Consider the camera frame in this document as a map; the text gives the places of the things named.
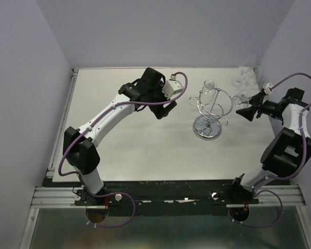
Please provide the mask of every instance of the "white tabletop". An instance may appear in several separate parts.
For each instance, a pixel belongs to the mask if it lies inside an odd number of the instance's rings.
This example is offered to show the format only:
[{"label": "white tabletop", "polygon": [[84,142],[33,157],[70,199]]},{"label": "white tabletop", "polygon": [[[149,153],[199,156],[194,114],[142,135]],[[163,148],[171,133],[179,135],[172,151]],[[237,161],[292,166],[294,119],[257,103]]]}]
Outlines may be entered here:
[{"label": "white tabletop", "polygon": [[[181,71],[189,84],[178,105],[161,120],[146,108],[121,121],[102,140],[97,151],[101,157],[98,171],[104,181],[155,181],[193,179],[233,179],[260,165],[260,157],[274,138],[268,117],[249,122],[235,113],[227,115],[229,124],[214,141],[204,141],[192,131],[199,113],[189,105],[189,97],[198,95],[207,79],[217,87],[236,95],[231,80],[239,77],[237,68],[155,68],[169,78]],[[117,94],[120,87],[140,78],[144,68],[102,68],[79,70],[66,128],[77,129],[97,115]],[[184,84],[184,78],[178,76]],[[224,108],[229,102],[219,95]],[[57,168],[62,157],[57,151],[54,182],[78,181],[75,175],[60,177]],[[63,172],[73,167],[65,161]]]}]

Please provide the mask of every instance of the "glass panel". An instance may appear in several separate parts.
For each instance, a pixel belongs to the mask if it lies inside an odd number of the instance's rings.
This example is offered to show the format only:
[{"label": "glass panel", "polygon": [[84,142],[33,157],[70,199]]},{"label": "glass panel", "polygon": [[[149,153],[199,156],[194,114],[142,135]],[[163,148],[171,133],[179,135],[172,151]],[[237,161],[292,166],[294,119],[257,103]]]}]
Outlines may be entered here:
[{"label": "glass panel", "polygon": [[[251,208],[247,222],[269,224],[273,207]],[[86,225],[85,210],[40,210],[32,249],[308,248],[295,207],[286,207],[280,224],[256,229],[233,224],[226,216],[135,217],[121,228]],[[126,219],[109,217],[106,223]]]}]

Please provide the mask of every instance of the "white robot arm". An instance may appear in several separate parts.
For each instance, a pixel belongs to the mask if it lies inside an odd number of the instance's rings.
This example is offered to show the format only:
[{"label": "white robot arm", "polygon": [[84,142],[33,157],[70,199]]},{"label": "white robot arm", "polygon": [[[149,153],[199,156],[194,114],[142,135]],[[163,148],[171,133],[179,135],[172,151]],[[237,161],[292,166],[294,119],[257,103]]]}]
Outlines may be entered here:
[{"label": "white robot arm", "polygon": [[[175,76],[166,81],[161,73],[147,68],[141,79],[123,85],[119,90],[119,94],[115,96],[112,102],[93,119],[80,126],[77,130],[69,127],[65,131],[63,153],[80,136],[80,131],[87,130],[84,136],[71,148],[66,159],[79,172],[83,182],[92,193],[96,194],[104,187],[104,183],[97,170],[100,157],[96,148],[106,134],[122,119],[135,111],[142,110],[143,107],[140,107],[143,105],[143,102],[165,102],[170,100],[173,95],[182,91],[183,86],[176,80]],[[176,102],[172,101],[166,107],[155,105],[150,106],[150,109],[158,119],[161,119],[167,116],[169,111],[175,106]],[[91,127],[91,124],[94,122],[96,122],[96,125]]]},{"label": "white robot arm", "polygon": [[252,121],[255,113],[257,118],[267,114],[282,121],[284,127],[267,147],[261,157],[261,165],[236,178],[230,190],[231,194],[249,200],[253,193],[267,183],[291,176],[299,168],[303,155],[302,129],[307,141],[306,161],[311,156],[311,138],[306,128],[308,110],[302,113],[302,124],[299,124],[300,113],[307,105],[302,102],[304,91],[298,88],[289,89],[279,103],[268,101],[272,84],[266,84],[260,93],[251,98],[251,106],[237,110],[236,113]]}]

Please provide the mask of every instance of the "metal frame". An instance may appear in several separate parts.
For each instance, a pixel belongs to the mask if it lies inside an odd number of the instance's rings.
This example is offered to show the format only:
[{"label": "metal frame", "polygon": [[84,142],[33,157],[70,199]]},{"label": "metal frame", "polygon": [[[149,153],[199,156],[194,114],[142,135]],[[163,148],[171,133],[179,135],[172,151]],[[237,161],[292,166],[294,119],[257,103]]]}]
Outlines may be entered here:
[{"label": "metal frame", "polygon": [[20,249],[30,248],[33,232],[37,223],[39,209],[30,208],[29,215],[27,216]]},{"label": "metal frame", "polygon": [[63,136],[64,128],[66,126],[68,111],[69,111],[69,108],[70,108],[70,104],[72,102],[73,92],[74,92],[77,76],[78,76],[78,69],[73,69],[72,80],[70,81],[70,87],[69,87],[69,91],[68,91],[68,96],[67,96],[67,99],[66,99],[66,103],[65,103],[64,110],[63,110],[62,118],[61,118],[61,121],[60,121],[59,130],[58,130],[58,133],[57,133],[56,138],[55,138],[54,149],[53,149],[53,152],[52,152],[52,155],[51,155],[51,159],[50,159],[49,164],[48,164],[48,169],[50,169],[50,168],[53,169],[55,167],[55,163],[56,163],[56,160],[57,160],[57,157],[58,157],[58,149],[59,149],[59,145],[60,145],[60,142],[61,142],[61,138]]},{"label": "metal frame", "polygon": [[[65,103],[64,112],[60,122],[59,130],[55,139],[54,149],[48,165],[46,178],[53,178],[55,171],[55,162],[58,155],[58,147],[63,135],[64,127],[66,125],[67,113],[69,111],[70,103],[73,97],[73,92],[78,76],[78,70],[73,69],[72,80]],[[305,200],[299,186],[265,186],[265,189],[271,189],[279,194],[284,206],[296,206],[298,215],[302,224],[302,229],[305,234],[307,244],[311,249],[311,224],[306,212]],[[58,187],[58,188],[36,188],[32,199],[29,215],[26,221],[20,249],[27,249],[31,246],[33,233],[35,230],[36,222],[40,209],[104,209],[104,206],[75,206],[75,194],[72,192],[71,187]],[[259,204],[250,204],[250,206],[279,206],[278,200],[272,194],[264,192],[259,196]],[[237,208],[242,205],[227,205],[228,208]]]},{"label": "metal frame", "polygon": [[302,224],[307,245],[311,249],[311,223],[307,214],[306,206],[297,206],[296,209]]}]

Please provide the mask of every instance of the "white wall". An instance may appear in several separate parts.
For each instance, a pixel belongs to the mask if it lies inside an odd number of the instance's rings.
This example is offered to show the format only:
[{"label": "white wall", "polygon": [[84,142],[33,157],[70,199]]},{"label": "white wall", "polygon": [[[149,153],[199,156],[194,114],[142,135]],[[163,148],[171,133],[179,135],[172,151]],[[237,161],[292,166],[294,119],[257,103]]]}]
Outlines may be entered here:
[{"label": "white wall", "polygon": [[18,248],[71,70],[34,0],[0,0],[0,248]]},{"label": "white wall", "polygon": [[[264,80],[276,83],[286,76],[304,72],[311,74],[311,0],[296,0],[277,35],[262,58]],[[279,101],[288,88],[305,90],[304,101],[311,101],[311,81],[296,76],[274,90],[272,99]],[[308,115],[308,130],[311,135],[311,108]],[[275,132],[281,129],[274,122]],[[301,185],[311,219],[311,159],[295,179]]]},{"label": "white wall", "polygon": [[37,0],[73,67],[238,66],[293,0]]}]

